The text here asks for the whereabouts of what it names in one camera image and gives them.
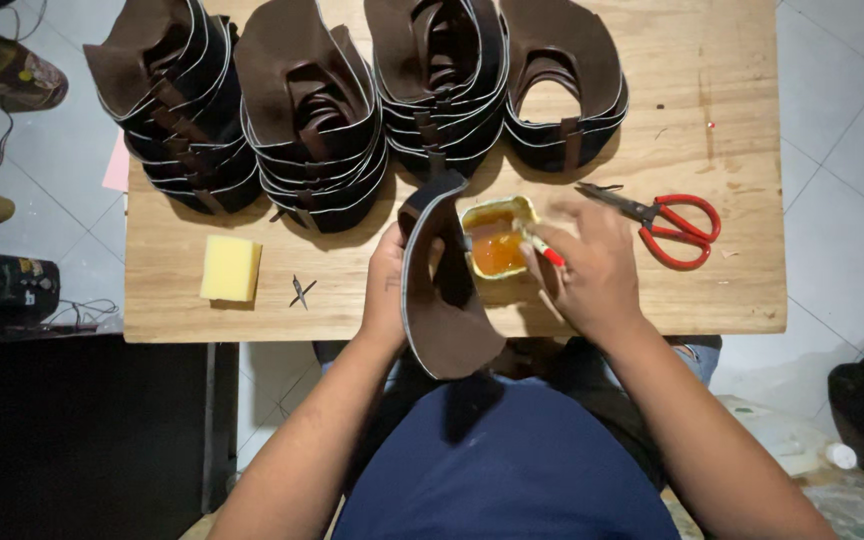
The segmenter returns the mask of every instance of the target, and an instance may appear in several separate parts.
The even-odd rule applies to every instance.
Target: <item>tiled floor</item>
[[[23,28],[40,2],[14,4]],[[0,252],[57,261],[63,296],[119,306],[124,201],[100,186],[115,127],[97,103],[82,44],[102,42],[122,3],[50,0],[26,44],[65,71],[71,92],[55,110],[20,116],[0,170],[0,193],[18,205],[0,225]],[[833,433],[826,376],[864,354],[864,0],[783,0],[775,8],[788,331],[726,336],[711,388],[814,417]],[[0,32],[9,17],[0,14]],[[0,135],[6,125],[0,112]],[[308,343],[247,344],[241,368],[244,467],[319,369]]]
[[[0,194],[16,204],[16,214],[0,225],[0,253],[58,263],[63,299],[109,299],[120,308],[125,202],[122,193],[101,186],[117,128],[99,105],[82,44],[102,43],[123,4],[50,0],[41,26],[23,44],[65,73],[69,93],[52,110],[14,117],[0,169]],[[18,0],[12,6],[21,33],[28,33],[42,0]],[[14,33],[15,17],[0,12],[0,34]],[[0,110],[0,138],[8,126]],[[74,320],[72,311],[56,319]]]

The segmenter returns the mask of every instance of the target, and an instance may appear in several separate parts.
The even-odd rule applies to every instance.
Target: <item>glue brush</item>
[[[522,223],[522,220],[518,217],[511,221],[511,229],[522,235],[522,240],[525,240],[529,245],[534,247],[535,251],[538,251],[543,257],[545,257],[549,263],[554,264],[559,268],[566,266],[566,260],[555,250],[550,248],[541,238],[534,235],[532,232],[529,232],[525,228],[525,224]]]

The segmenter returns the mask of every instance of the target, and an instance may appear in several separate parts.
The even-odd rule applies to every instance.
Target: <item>red scissors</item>
[[[719,238],[719,233],[722,230],[722,220],[719,219],[719,212],[715,211],[715,207],[709,201],[695,195],[665,195],[664,197],[655,197],[654,204],[650,206],[641,202],[630,201],[611,191],[618,188],[622,188],[622,186],[610,185],[608,187],[599,187],[598,185],[583,181],[580,181],[579,186],[576,187],[586,197],[616,207],[623,214],[641,222],[642,228],[638,230],[638,235],[642,237],[642,241],[645,242],[646,247],[649,248],[652,255],[662,264],[675,270],[695,270],[706,263],[709,254],[713,251],[712,243]],[[695,227],[686,221],[684,217],[672,211],[669,205],[698,207],[711,220],[712,232],[705,232],[701,228]],[[680,230],[654,225],[653,222],[656,216],[664,217]],[[678,260],[678,258],[674,258],[659,247],[656,237],[697,246],[702,249],[702,254],[695,260]]]

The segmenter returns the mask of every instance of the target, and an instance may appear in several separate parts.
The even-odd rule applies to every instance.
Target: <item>pink paper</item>
[[[126,149],[126,133],[119,129],[119,136],[112,148],[112,157],[105,169],[102,187],[110,190],[129,191],[129,150]]]

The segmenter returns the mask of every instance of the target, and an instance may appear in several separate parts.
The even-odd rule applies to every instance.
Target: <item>wooden table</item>
[[[212,15],[243,28],[260,0],[206,0]],[[325,23],[345,24],[365,58],[372,43],[361,0],[319,0]],[[594,7],[618,46],[630,87],[630,112],[593,163],[576,174],[530,170],[504,143],[470,179],[459,210],[521,193],[548,223],[553,199],[581,199],[570,183],[623,184],[627,197],[691,193],[719,210],[722,234],[701,269],[676,272],[635,238],[644,313],[666,335],[768,334],[786,328],[779,93],[773,0],[580,0]],[[566,116],[563,92],[530,96],[535,115]],[[217,218],[170,202],[152,190],[133,160],[126,237],[125,336],[131,342],[348,339],[359,327],[366,269],[378,235],[416,189],[402,166],[390,166],[380,200],[366,220],[341,234],[313,234],[288,218],[269,223],[263,196]],[[685,212],[700,219],[699,213]],[[630,227],[638,227],[632,220]],[[258,289],[248,309],[199,298],[206,235],[262,243]],[[670,249],[691,255],[688,246]],[[737,252],[726,257],[723,252]],[[309,292],[308,311],[292,276]],[[527,275],[481,282],[488,318],[507,337],[569,336],[537,296]]]

